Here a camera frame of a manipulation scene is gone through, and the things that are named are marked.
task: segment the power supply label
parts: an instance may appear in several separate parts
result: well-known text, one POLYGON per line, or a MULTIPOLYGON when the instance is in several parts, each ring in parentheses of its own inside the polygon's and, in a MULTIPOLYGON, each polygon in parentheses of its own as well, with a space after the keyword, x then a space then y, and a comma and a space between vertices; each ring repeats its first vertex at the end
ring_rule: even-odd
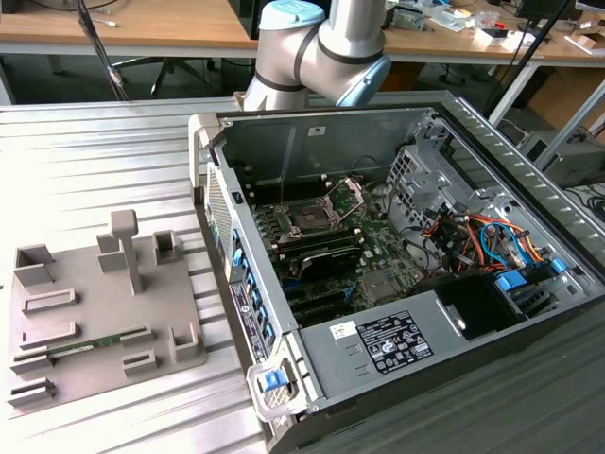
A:
POLYGON ((357 326, 376 370, 389 374, 434 355, 409 312, 383 317, 357 326))

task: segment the green circuit board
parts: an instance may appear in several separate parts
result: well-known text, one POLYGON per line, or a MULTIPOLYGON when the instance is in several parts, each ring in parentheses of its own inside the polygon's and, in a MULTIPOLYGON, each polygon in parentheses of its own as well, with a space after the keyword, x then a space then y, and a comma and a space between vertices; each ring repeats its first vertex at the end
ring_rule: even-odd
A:
MULTIPOLYGON (((354 268, 334 276, 330 276, 326 270, 326 278, 302 283, 283 267, 275 267, 295 316, 302 314, 303 318, 307 312, 312 315, 315 310, 320 310, 322 305, 340 301, 343 292, 346 304, 340 306, 342 313, 337 312, 331 316, 365 310, 405 297, 423 279, 424 270, 415 264, 409 252, 404 249, 400 236, 393 231, 381 213, 377 199, 361 187, 360 191, 364 203, 339 225, 342 229, 360 229, 363 235, 361 256, 354 268)), ((341 216, 358 204, 358 200, 345 184, 330 194, 330 201, 333 209, 341 216)), ((271 240, 276 240, 279 236, 285 237, 291 230, 292 222, 288 220, 288 216, 295 212, 315 213, 314 210, 317 210, 319 205, 318 198, 311 198, 254 207, 253 214, 261 235, 266 240, 268 251, 271 249, 271 240), (273 223, 270 233, 268 219, 273 223)), ((306 232, 311 234, 322 229, 313 223, 306 227, 306 232)))

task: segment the chip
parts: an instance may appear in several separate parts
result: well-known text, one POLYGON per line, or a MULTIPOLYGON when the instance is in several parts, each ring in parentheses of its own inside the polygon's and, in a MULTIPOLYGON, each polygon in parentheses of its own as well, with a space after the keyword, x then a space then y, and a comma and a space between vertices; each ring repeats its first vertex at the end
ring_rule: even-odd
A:
POLYGON ((397 295, 397 288, 384 271, 372 271, 359 279, 361 287, 374 303, 397 295))
POLYGON ((330 219, 318 206, 290 206, 290 219, 302 232, 330 227, 330 219))

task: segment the wooden table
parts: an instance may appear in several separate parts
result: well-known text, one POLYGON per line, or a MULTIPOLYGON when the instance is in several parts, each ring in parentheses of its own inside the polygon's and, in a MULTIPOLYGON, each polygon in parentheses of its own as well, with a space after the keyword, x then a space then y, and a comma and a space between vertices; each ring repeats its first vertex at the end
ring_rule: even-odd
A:
MULTIPOLYGON (((41 1, 61 5, 59 0, 41 1)), ((469 1, 452 3, 464 5, 469 1)), ((248 38, 227 0, 120 0, 108 8, 119 27, 100 24, 96 27, 109 55, 211 58, 256 55, 257 42, 248 38)), ((497 11, 508 28, 516 28, 521 21, 486 0, 478 0, 468 10, 497 11)), ((96 16, 108 18, 103 14, 96 16)), ((575 48, 565 41, 564 32, 552 34, 553 40, 541 45, 503 98, 493 121, 499 121, 540 66, 605 67, 605 58, 594 58, 575 48)), ((500 46, 486 48, 475 43, 472 30, 455 33, 432 22, 428 22, 428 30, 424 32, 391 27, 386 30, 386 37, 385 51, 393 61, 494 65, 508 64, 512 57, 512 52, 500 46)), ((92 55, 94 50, 75 14, 43 9, 26 1, 18 14, 2 17, 0 54, 7 53, 92 55)), ((0 84, 0 104, 9 99, 8 89, 4 89, 3 96, 0 84)))

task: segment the motherboard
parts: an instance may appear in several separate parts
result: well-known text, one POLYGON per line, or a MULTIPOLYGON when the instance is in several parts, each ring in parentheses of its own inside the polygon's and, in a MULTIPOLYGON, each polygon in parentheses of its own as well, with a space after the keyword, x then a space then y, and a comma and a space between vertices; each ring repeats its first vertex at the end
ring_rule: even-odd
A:
POLYGON ((380 199, 353 177, 318 188, 324 195, 252 209, 298 322, 321 323, 407 296, 424 270, 404 248, 380 199))

